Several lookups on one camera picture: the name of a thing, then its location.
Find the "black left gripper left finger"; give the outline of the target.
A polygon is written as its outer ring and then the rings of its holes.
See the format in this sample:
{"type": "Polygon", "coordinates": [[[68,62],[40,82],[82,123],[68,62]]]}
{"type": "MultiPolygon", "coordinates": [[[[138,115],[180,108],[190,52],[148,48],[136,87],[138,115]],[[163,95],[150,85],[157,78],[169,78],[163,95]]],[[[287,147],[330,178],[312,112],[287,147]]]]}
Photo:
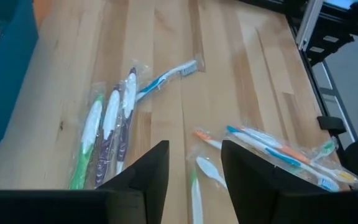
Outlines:
{"type": "Polygon", "coordinates": [[[160,223],[167,194],[170,143],[160,141],[97,188],[104,194],[97,223],[160,223]]]}

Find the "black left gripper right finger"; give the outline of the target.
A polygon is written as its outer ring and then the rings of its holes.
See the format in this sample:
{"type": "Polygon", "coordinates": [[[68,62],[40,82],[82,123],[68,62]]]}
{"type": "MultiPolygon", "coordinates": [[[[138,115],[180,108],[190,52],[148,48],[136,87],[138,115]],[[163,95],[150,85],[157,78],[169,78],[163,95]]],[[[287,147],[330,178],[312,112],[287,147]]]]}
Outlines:
{"type": "Polygon", "coordinates": [[[235,142],[223,142],[221,159],[239,223],[347,222],[338,194],[267,162],[235,142]]]}

